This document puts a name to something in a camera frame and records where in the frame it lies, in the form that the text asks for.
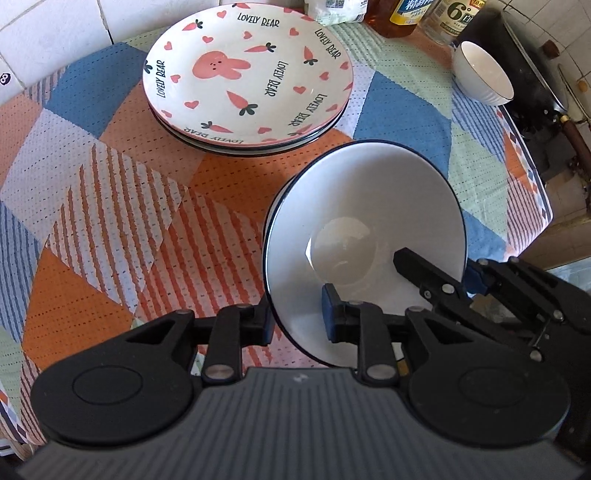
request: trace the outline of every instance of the white bowl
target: white bowl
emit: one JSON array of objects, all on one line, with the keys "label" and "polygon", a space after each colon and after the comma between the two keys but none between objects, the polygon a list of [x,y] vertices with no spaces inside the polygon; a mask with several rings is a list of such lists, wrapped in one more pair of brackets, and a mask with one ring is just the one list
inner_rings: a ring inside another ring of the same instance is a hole
[{"label": "white bowl", "polygon": [[265,230],[263,278],[278,324],[304,353],[340,367],[356,367],[357,347],[328,340],[324,283],[343,300],[403,314],[430,304],[396,271],[396,250],[409,247],[457,280],[466,262],[452,188],[425,158],[391,142],[353,142],[314,160],[274,200]]},{"label": "white bowl", "polygon": [[453,73],[464,95],[485,105],[513,100],[513,85],[491,55],[475,43],[464,41],[453,54]]}]

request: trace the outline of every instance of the pink bunny illustration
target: pink bunny illustration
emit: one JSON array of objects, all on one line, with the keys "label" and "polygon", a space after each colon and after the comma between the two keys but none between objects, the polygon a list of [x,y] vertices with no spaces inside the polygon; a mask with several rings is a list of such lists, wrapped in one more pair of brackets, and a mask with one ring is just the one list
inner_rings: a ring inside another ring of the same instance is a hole
[{"label": "pink bunny illustration", "polygon": [[229,59],[221,51],[208,51],[201,55],[193,65],[193,75],[198,79],[224,77],[228,80],[238,80],[242,77],[236,69],[249,69],[251,64],[246,60]]}]

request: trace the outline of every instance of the table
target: table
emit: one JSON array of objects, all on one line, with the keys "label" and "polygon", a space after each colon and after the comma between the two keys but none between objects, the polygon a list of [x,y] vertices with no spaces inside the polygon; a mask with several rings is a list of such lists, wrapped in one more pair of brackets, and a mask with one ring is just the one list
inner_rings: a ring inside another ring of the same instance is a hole
[{"label": "table", "polygon": [[[205,154],[158,126],[139,82],[162,30],[81,59],[0,108],[6,437],[44,443],[29,394],[60,359],[171,310],[211,316],[258,302],[273,196],[351,139],[393,140],[429,158],[457,194],[471,258],[517,255],[548,225],[548,200],[510,119],[458,90],[448,49],[419,34],[384,40],[363,24],[333,31],[352,58],[349,106],[336,128],[283,155]],[[279,330],[243,357],[246,366],[315,366]]]}]

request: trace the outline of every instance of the bottle label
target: bottle label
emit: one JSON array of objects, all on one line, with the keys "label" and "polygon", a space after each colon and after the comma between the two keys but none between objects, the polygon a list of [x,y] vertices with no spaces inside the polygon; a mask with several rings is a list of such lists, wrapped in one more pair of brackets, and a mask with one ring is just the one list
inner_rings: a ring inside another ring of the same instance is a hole
[{"label": "bottle label", "polygon": [[433,12],[433,20],[439,23],[439,27],[445,32],[459,35],[470,23],[486,0],[442,0]]},{"label": "bottle label", "polygon": [[390,21],[397,25],[416,25],[432,3],[433,0],[401,0]]}]

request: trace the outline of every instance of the frying pan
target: frying pan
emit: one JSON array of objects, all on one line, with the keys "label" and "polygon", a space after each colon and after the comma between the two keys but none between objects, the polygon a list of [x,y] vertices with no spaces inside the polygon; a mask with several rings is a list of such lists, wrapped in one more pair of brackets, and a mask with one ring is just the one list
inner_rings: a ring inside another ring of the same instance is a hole
[{"label": "frying pan", "polygon": [[560,123],[585,172],[591,175],[591,151],[568,116],[569,100],[557,68],[534,45],[523,27],[506,12],[484,9],[467,25],[458,41],[480,45],[501,65],[515,91],[514,102]]}]

